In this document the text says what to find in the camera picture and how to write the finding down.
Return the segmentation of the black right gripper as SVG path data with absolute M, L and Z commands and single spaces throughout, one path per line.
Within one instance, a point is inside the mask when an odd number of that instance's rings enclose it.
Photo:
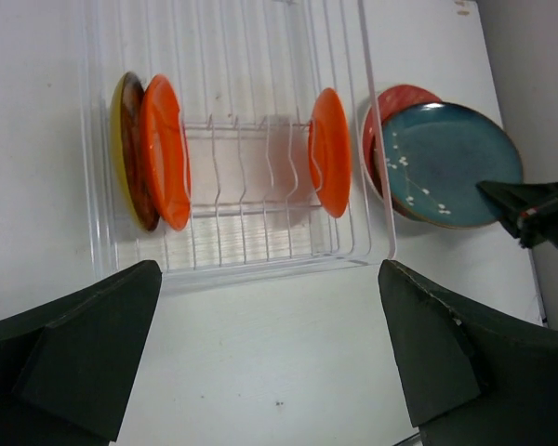
M 507 232 L 519 232 L 523 248 L 549 242 L 558 250 L 558 181 L 511 184 L 480 181 L 478 190 L 498 209 Z

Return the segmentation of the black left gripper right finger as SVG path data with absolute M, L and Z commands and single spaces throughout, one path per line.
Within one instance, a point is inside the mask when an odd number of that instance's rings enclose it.
M 558 445 L 558 331 L 398 261 L 379 292 L 411 425 L 425 445 Z

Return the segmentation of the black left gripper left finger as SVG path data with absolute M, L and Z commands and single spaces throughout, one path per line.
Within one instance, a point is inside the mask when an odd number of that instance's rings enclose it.
M 0 321 L 0 445 L 118 438 L 162 285 L 143 260 Z

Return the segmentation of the dark teal plate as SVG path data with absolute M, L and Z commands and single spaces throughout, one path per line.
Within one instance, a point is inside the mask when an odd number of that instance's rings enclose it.
M 391 197 L 413 218 L 465 230 L 493 224 L 498 209 L 480 181 L 524 182 L 520 152 L 478 111 L 451 102 L 406 108 L 382 125 Z

